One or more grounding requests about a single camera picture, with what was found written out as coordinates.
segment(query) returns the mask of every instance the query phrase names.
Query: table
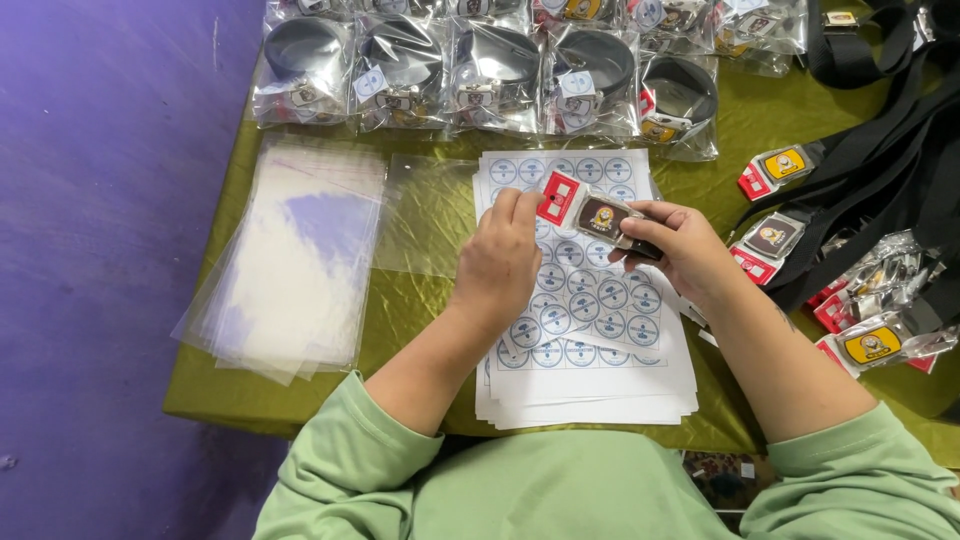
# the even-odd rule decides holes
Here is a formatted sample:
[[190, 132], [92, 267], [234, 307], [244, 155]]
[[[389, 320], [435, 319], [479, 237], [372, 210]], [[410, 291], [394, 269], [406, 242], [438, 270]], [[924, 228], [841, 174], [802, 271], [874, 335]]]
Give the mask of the table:
[[[720, 73], [717, 116], [720, 158], [707, 163], [652, 158], [654, 179], [667, 200], [700, 209], [726, 237], [747, 207], [735, 182], [752, 156], [862, 122], [879, 108], [885, 85], [881, 82], [859, 90], [829, 90], [799, 70], [791, 71], [783, 79], [768, 79], [734, 73], [725, 66]], [[299, 127], [285, 129], [316, 133]], [[240, 126], [199, 282], [216, 262], [243, 213], [262, 135], [251, 121]], [[520, 139], [479, 132], [450, 143], [416, 142], [409, 137], [398, 140], [395, 135], [384, 133], [362, 135], [360, 142], [383, 148], [385, 157], [401, 153], [460, 160], [476, 160], [484, 150], [515, 150], [523, 144]], [[450, 211], [463, 214], [459, 222], [470, 222], [472, 202]], [[416, 336], [443, 308], [452, 285], [448, 278], [373, 270], [360, 371], [369, 376]], [[792, 318], [810, 337], [824, 333], [809, 312], [793, 313]], [[717, 349], [697, 337], [699, 327], [685, 319], [684, 324], [699, 387], [699, 412], [676, 427], [574, 425], [544, 430], [630, 430], [648, 435], [668, 448], [762, 453], [764, 441], [759, 425], [723, 358]], [[939, 360], [932, 376], [899, 365], [871, 370], [860, 380], [887, 402], [938, 463], [960, 468], [960, 427], [925, 419], [960, 394], [960, 352], [954, 353]], [[343, 377], [344, 374], [318, 374], [310, 382], [294, 380], [284, 387], [255, 373], [214, 369], [210, 355], [184, 345], [177, 356], [163, 410], [183, 418], [292, 438]], [[486, 422], [476, 420], [473, 393], [474, 381], [470, 379], [447, 413], [442, 430], [487, 436], [510, 433], [496, 431]]]

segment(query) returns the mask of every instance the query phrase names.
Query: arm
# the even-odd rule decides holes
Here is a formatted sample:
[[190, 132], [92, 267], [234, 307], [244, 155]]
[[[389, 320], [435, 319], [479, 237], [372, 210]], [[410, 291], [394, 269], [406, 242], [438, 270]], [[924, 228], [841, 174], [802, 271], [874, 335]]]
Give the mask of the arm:
[[[886, 405], [804, 337], [740, 270], [694, 209], [634, 203], [621, 227], [666, 257], [658, 268], [703, 310], [750, 401], [783, 481], [741, 523], [747, 537], [956, 538], [957, 484]], [[615, 253], [613, 258], [626, 254]], [[631, 269], [636, 259], [628, 258]]]
[[409, 536], [408, 480], [437, 454], [454, 396], [533, 292], [541, 198], [500, 192], [461, 251], [446, 310], [366, 383], [350, 374], [303, 427], [254, 538]]

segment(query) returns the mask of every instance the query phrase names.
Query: green sweatshirt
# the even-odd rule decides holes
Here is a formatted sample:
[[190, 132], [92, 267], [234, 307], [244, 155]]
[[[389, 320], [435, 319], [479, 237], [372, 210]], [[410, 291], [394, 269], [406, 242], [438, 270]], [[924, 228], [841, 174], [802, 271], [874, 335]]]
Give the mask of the green sweatshirt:
[[[736, 538], [677, 453], [642, 435], [529, 433], [428, 468], [442, 441], [347, 377], [294, 442], [254, 538]], [[747, 510], [747, 538], [960, 538], [956, 477], [886, 405], [768, 450], [783, 481]]]

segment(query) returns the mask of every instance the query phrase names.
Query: sleeve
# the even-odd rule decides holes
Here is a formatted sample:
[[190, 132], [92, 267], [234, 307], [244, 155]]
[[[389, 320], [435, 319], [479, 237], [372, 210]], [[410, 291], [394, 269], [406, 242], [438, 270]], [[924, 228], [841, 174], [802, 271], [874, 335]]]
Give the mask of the sleeve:
[[254, 540], [407, 538], [413, 489], [404, 484], [442, 442], [391, 418], [350, 374], [280, 465]]
[[885, 404], [768, 447], [781, 481], [740, 524], [748, 539], [957, 538], [957, 477], [937, 466]]

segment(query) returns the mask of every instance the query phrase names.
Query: hand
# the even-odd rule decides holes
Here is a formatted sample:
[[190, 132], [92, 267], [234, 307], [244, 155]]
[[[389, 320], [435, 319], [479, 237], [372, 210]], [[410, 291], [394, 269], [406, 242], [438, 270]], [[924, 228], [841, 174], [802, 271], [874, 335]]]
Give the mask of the hand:
[[460, 250], [457, 282], [447, 303], [487, 337], [503, 333], [527, 307], [543, 253], [534, 228], [541, 193], [500, 190]]
[[737, 287], [753, 286], [698, 210], [658, 201], [627, 204], [656, 221], [627, 218], [620, 223], [620, 230], [652, 242], [663, 250], [663, 258], [653, 262], [615, 249], [610, 254], [611, 262], [626, 258], [628, 272], [639, 263], [656, 266], [677, 292], [702, 309], [722, 305]]

